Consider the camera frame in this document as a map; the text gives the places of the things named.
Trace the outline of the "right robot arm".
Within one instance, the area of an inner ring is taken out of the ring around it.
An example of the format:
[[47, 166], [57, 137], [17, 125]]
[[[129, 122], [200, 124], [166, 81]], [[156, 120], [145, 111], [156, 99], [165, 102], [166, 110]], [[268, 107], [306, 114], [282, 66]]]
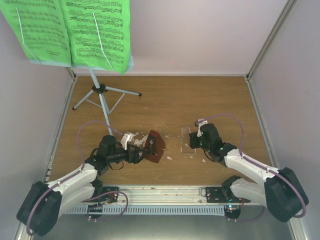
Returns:
[[239, 198], [260, 204], [282, 223], [306, 215], [309, 199], [292, 169], [272, 167], [244, 154], [240, 148], [224, 142], [216, 126], [206, 120], [196, 121], [195, 126], [197, 131], [189, 134], [192, 149], [202, 149], [212, 162], [250, 179], [234, 175], [225, 180], [221, 185], [223, 200], [232, 203]]

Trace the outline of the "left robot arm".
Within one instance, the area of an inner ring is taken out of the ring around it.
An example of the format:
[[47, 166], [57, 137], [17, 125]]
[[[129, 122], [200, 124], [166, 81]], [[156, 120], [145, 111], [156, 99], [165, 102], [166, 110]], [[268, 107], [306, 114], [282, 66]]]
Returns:
[[112, 135], [105, 135], [99, 146], [74, 171], [62, 178], [32, 184], [16, 218], [26, 226], [29, 236], [46, 235], [60, 216], [81, 202], [98, 202], [103, 197], [100, 177], [112, 163], [126, 161], [138, 164], [143, 159], [158, 163], [166, 148], [158, 134], [151, 131], [144, 147], [131, 144], [132, 136], [124, 134], [118, 142]]

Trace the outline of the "clear metronome cover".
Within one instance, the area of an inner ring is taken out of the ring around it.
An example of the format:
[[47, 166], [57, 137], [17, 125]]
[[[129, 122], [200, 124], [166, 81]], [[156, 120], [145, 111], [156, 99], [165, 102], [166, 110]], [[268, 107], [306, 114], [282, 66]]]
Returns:
[[193, 157], [196, 155], [196, 150], [190, 147], [191, 130], [188, 126], [183, 126], [180, 133], [180, 153], [183, 156]]

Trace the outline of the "wooden metronome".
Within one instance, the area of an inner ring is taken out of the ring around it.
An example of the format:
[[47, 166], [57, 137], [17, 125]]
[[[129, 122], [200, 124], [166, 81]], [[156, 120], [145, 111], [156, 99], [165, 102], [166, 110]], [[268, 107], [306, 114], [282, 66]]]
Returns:
[[156, 152], [158, 155], [146, 155], [145, 158], [152, 163], [159, 163], [165, 150], [166, 143], [161, 137], [161, 135], [154, 130], [151, 130], [147, 136], [145, 145], [145, 149], [149, 149], [153, 152]]

